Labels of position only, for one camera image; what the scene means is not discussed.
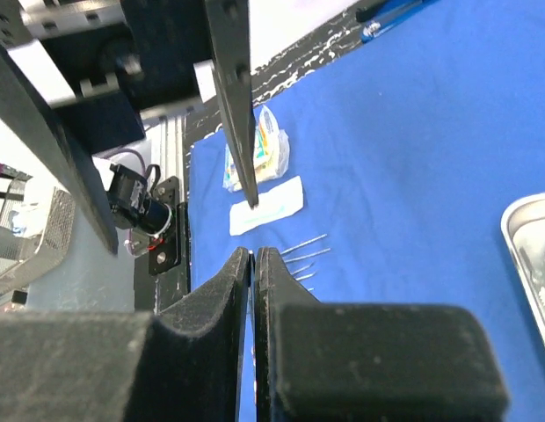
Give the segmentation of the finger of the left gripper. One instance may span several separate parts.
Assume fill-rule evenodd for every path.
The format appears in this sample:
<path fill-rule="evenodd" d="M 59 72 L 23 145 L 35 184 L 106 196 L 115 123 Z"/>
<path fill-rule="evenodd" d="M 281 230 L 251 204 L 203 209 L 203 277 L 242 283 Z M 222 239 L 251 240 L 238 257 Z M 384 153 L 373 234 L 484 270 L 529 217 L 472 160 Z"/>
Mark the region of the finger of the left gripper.
<path fill-rule="evenodd" d="M 247 1 L 206 1 L 213 78 L 229 151 L 249 207 L 258 205 L 254 170 L 256 121 L 251 88 L 251 44 Z"/>
<path fill-rule="evenodd" d="M 0 43 L 0 119 L 69 191 L 106 249 L 119 241 L 91 155 L 62 123 Z"/>

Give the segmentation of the steel forceps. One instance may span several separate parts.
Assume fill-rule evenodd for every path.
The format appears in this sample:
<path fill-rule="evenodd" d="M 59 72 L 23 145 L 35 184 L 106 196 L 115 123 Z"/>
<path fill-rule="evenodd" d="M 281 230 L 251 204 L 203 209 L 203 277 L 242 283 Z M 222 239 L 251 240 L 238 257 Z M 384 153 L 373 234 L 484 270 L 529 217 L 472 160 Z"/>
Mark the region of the steel forceps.
<path fill-rule="evenodd" d="M 290 275 L 298 282 L 302 282 L 304 280 L 307 280 L 311 277 L 313 277 L 316 274 L 314 271 L 314 264 L 310 263 L 308 265 L 305 265 L 293 272 L 290 273 Z"/>
<path fill-rule="evenodd" d="M 331 251 L 331 247 L 327 246 L 325 243 L 327 238 L 327 233 L 310 238 L 297 245 L 285 249 L 280 253 L 280 256 L 287 264 L 292 264 L 295 262 L 300 262 L 321 256 Z"/>

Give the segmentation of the metal instrument tray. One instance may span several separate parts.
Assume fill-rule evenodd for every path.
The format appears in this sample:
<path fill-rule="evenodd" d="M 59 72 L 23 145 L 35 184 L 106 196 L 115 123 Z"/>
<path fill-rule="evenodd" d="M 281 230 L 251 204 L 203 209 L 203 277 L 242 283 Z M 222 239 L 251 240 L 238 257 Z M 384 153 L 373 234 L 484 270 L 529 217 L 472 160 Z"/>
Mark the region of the metal instrument tray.
<path fill-rule="evenodd" d="M 500 226 L 545 348 L 545 193 L 514 201 Z"/>

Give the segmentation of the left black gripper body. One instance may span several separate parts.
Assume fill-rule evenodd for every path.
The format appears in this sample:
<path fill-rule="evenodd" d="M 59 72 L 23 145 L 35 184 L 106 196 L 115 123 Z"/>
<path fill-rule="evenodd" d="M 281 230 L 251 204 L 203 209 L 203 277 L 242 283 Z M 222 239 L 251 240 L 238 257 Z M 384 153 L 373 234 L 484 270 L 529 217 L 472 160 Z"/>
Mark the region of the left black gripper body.
<path fill-rule="evenodd" d="M 142 120 L 198 103 L 194 67 L 211 57 L 201 1 L 0 1 L 0 44 L 34 40 L 76 95 L 53 108 L 91 154 L 139 141 Z"/>

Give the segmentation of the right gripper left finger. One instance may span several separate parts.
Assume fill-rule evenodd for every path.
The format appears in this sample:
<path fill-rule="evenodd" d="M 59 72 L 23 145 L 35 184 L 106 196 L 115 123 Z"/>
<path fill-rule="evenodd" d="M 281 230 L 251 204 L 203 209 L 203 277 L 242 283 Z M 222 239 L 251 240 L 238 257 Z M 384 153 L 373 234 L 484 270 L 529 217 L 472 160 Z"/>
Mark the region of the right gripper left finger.
<path fill-rule="evenodd" d="M 0 314 L 0 421 L 235 421 L 250 253 L 161 314 Z"/>

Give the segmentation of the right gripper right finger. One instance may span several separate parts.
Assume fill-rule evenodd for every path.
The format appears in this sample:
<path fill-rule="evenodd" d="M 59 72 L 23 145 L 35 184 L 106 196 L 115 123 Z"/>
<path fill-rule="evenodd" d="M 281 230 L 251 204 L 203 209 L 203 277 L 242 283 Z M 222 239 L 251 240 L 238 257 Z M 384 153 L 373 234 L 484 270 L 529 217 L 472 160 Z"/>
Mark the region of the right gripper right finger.
<path fill-rule="evenodd" d="M 491 343 L 466 309 L 321 302 L 265 247 L 253 322 L 260 421 L 500 421 L 508 409 Z"/>

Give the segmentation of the glove packet teal orange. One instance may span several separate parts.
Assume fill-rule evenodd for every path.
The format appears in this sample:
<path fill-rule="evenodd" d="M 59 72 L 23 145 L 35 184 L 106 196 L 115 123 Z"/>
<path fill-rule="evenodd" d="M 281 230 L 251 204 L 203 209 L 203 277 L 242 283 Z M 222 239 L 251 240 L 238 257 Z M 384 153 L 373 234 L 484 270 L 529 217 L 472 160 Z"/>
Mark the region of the glove packet teal orange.
<path fill-rule="evenodd" d="M 254 170 L 257 184 L 282 177 L 289 166 L 290 145 L 285 130 L 273 112 L 263 105 L 255 129 Z M 225 147 L 222 187 L 229 192 L 242 189 L 229 146 Z"/>

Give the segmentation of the blue surgical drape cloth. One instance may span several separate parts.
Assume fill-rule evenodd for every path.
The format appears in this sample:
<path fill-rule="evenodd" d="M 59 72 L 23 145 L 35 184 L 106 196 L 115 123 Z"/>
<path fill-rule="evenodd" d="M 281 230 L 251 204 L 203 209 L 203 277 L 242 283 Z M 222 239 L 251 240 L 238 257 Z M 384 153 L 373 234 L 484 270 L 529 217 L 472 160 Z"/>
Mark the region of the blue surgical drape cloth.
<path fill-rule="evenodd" d="M 243 246 L 307 242 L 327 302 L 436 302 L 473 312 L 511 396 L 545 421 L 545 352 L 500 230 L 545 192 L 545 1 L 438 1 L 305 76 L 269 108 L 290 141 L 297 214 L 241 236 L 222 186 L 225 139 L 191 154 L 192 280 Z"/>

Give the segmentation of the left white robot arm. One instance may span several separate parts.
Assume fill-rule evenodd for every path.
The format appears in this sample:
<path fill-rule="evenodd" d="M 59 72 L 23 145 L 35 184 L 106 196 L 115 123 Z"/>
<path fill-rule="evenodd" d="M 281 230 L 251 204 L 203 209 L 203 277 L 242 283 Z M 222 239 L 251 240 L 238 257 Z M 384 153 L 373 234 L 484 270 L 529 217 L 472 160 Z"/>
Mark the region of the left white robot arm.
<path fill-rule="evenodd" d="M 49 104 L 10 50 L 37 41 L 73 98 Z M 119 165 L 104 186 L 95 154 L 141 140 L 145 120 L 200 98 L 195 66 L 213 63 L 222 126 L 245 198 L 258 204 L 249 5 L 245 1 L 0 1 L 0 120 L 69 191 L 109 251 L 117 229 L 166 236 L 176 211 Z"/>

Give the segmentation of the white suture packet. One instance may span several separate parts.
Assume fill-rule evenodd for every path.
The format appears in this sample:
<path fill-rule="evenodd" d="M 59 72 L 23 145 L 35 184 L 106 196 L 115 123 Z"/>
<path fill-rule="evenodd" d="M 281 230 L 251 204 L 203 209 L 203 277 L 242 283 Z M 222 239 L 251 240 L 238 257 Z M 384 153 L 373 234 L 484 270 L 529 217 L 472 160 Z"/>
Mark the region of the white suture packet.
<path fill-rule="evenodd" d="M 261 193 L 254 208 L 250 208 L 247 201 L 234 204 L 229 211 L 229 234 L 240 236 L 258 226 L 294 215 L 303 206 L 302 179 L 296 176 Z"/>

